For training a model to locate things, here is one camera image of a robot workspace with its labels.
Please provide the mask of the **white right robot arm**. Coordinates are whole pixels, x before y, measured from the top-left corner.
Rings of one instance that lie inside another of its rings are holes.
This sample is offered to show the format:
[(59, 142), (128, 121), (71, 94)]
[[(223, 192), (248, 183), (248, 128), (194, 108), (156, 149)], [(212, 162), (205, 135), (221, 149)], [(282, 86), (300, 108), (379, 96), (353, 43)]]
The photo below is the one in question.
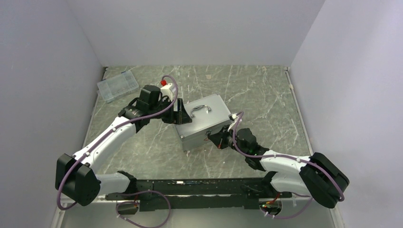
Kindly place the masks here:
[(233, 131), (227, 125), (207, 138), (218, 149), (229, 147), (239, 152), (252, 169), (265, 172), (262, 192), (267, 197), (292, 192), (312, 197), (330, 209), (344, 200), (350, 180), (322, 153), (311, 156), (278, 153), (259, 145), (249, 128)]

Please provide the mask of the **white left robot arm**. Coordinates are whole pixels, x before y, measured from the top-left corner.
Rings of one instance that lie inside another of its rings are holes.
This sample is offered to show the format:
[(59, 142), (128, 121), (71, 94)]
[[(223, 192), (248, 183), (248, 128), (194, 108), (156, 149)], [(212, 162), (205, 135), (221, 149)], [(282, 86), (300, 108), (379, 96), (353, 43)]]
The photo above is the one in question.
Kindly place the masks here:
[(64, 194), (81, 206), (90, 204), (98, 195), (118, 194), (129, 200), (138, 192), (137, 179), (125, 172), (96, 175), (102, 164), (127, 139), (138, 133), (152, 119), (166, 124), (192, 122), (182, 99), (177, 97), (178, 86), (169, 83), (159, 88), (145, 85), (139, 97), (124, 107), (114, 121), (95, 140), (73, 155), (63, 154), (57, 160), (55, 188), (60, 209)]

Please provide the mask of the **grey metal medicine case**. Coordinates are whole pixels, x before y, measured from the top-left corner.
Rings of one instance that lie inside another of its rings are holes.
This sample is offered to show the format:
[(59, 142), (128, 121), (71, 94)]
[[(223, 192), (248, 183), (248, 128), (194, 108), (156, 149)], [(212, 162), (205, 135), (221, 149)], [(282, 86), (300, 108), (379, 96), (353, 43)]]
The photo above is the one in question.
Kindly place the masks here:
[(190, 151), (208, 142), (208, 135), (218, 133), (232, 121), (231, 114), (219, 94), (192, 101), (184, 105), (192, 122), (175, 125), (183, 151)]

